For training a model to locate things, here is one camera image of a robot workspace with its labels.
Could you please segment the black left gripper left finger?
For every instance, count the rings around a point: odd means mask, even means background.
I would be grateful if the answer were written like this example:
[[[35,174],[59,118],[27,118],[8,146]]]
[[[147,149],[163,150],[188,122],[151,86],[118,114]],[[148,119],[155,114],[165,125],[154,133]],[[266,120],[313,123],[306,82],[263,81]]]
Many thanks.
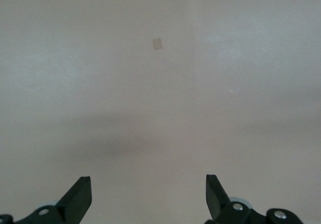
[[[13,217],[9,214],[2,214],[1,223],[80,223],[91,203],[91,179],[89,176],[80,177],[55,205],[39,207],[19,221],[14,221]]]

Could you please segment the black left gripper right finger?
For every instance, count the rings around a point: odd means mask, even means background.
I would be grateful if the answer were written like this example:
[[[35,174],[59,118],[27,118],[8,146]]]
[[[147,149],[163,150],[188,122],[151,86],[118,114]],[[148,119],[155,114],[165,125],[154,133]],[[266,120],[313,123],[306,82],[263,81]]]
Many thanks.
[[[262,215],[240,201],[231,201],[216,175],[206,176],[206,203],[212,217],[206,223],[303,224],[296,214],[286,209],[272,208]]]

